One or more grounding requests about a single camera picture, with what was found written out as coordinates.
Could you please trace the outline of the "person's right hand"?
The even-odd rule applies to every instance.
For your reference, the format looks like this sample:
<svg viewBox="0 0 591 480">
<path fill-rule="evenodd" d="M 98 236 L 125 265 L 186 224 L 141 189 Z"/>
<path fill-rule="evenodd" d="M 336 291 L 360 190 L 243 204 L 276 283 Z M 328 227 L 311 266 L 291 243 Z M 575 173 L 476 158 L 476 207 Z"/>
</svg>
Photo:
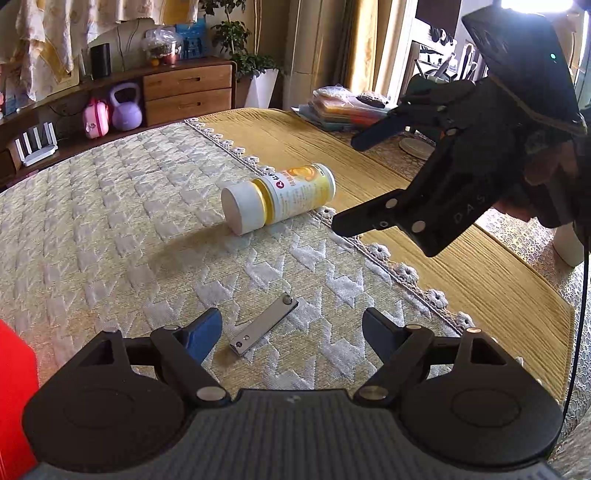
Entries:
<svg viewBox="0 0 591 480">
<path fill-rule="evenodd" d="M 533 218 L 546 228 L 590 226 L 590 137 L 548 147 L 526 161 L 518 186 L 494 207 L 514 218 Z"/>
</svg>

